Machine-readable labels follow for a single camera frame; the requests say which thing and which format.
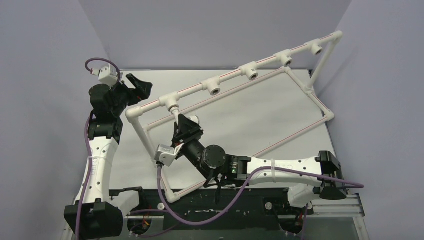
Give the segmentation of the white plastic water faucet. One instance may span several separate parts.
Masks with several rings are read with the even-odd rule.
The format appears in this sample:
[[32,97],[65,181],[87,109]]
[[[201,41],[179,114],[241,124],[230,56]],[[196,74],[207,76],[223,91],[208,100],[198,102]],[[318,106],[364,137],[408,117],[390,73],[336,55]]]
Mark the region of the white plastic water faucet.
[[[169,109],[169,112],[174,116],[175,122],[178,125],[179,115],[181,114],[179,107],[177,105],[174,105]],[[200,119],[196,115],[188,116],[187,118],[198,125],[200,124]]]

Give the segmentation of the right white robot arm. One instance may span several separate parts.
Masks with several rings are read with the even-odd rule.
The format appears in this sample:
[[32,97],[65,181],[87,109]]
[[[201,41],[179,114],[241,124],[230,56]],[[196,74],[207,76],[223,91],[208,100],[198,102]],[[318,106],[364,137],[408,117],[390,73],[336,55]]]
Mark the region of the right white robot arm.
[[171,146],[179,148],[177,158],[185,157],[205,177],[205,188],[211,181],[218,187],[281,183],[288,189],[281,207],[289,214],[316,199],[338,201],[347,197],[341,164],[330,151],[298,160],[237,156],[218,145],[203,146],[203,134],[196,121],[179,114]]

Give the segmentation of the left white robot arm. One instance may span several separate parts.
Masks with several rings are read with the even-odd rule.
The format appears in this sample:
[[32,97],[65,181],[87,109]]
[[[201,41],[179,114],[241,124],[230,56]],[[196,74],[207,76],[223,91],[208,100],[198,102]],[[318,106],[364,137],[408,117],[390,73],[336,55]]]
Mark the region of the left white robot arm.
[[75,202],[64,209],[64,218],[77,240],[98,240],[118,237],[124,228],[124,218],[132,211],[141,215],[147,211],[148,200],[142,189],[125,189],[110,198],[113,161],[123,131],[121,115],[128,106],[147,100],[153,88],[133,74],[124,81],[101,83],[89,90],[92,111],[84,128],[87,165]]

